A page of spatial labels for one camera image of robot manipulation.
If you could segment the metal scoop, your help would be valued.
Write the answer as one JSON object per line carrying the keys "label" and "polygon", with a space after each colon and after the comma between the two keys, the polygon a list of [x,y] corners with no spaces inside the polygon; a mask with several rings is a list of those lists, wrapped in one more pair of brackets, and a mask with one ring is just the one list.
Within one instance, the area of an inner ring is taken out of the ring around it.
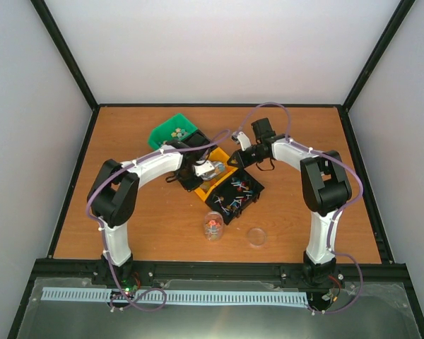
{"label": "metal scoop", "polygon": [[223,162],[212,161],[211,164],[213,165],[213,169],[203,175],[203,179],[206,181],[212,180],[213,178],[227,171]]}

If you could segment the yellow plastic bin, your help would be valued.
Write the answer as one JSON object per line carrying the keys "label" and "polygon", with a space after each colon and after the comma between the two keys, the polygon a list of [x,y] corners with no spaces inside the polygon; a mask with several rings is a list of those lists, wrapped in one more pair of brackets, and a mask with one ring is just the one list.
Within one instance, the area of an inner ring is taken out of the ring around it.
{"label": "yellow plastic bin", "polygon": [[216,148],[211,152],[209,156],[210,161],[220,161],[225,166],[225,171],[220,173],[217,177],[211,181],[204,182],[199,188],[194,190],[194,193],[202,200],[206,201],[208,196],[213,192],[214,189],[218,188],[228,177],[237,171],[236,167],[227,164],[230,156],[220,147]]}

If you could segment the black bin with popsicle candies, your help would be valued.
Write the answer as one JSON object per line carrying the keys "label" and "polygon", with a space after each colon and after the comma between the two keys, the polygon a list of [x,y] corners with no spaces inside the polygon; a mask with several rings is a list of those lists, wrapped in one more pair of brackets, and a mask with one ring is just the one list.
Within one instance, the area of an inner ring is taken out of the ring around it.
{"label": "black bin with popsicle candies", "polygon": [[196,148],[199,146],[208,145],[211,141],[201,130],[198,129],[195,132],[189,134],[187,137],[183,138],[182,142],[190,148]]}

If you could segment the black bin with lollipops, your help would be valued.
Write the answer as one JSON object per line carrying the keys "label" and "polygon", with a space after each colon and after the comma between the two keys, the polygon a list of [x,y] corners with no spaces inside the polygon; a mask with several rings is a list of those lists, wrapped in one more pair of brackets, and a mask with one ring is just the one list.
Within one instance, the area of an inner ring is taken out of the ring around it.
{"label": "black bin with lollipops", "polygon": [[246,170],[237,169],[211,189],[205,204],[221,214],[223,222],[229,225],[241,216],[245,208],[259,200],[264,189]]}

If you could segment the green plastic bin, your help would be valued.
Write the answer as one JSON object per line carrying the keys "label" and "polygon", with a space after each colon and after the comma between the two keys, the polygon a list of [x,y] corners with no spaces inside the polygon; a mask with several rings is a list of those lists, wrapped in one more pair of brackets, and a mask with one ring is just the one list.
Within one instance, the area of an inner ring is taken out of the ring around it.
{"label": "green plastic bin", "polygon": [[197,130],[198,127],[195,124],[183,114],[178,113],[151,131],[148,138],[148,145],[153,150],[157,150],[169,140],[178,139],[182,141]]}

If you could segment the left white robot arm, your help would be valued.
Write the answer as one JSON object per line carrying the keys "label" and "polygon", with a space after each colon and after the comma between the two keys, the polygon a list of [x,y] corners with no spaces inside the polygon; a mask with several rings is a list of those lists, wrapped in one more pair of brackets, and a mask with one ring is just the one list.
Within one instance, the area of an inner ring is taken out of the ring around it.
{"label": "left white robot arm", "polygon": [[117,284],[133,275],[128,221],[134,213],[139,189],[169,172],[200,160],[207,146],[189,147],[180,142],[125,162],[110,159],[102,165],[87,197],[86,214],[99,224],[107,275]]}

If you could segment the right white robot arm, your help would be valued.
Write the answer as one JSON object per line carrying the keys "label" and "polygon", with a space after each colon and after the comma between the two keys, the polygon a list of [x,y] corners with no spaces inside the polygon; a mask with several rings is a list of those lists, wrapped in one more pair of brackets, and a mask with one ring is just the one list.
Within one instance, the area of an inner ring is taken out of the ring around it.
{"label": "right white robot arm", "polygon": [[303,254],[302,276],[310,286],[322,284],[335,271],[336,227],[352,189],[341,156],[332,150],[319,152],[285,134],[276,134],[267,118],[252,123],[256,138],[238,129],[231,136],[239,146],[228,160],[237,168],[264,160],[284,162],[300,172],[302,196],[311,212],[310,240]]}

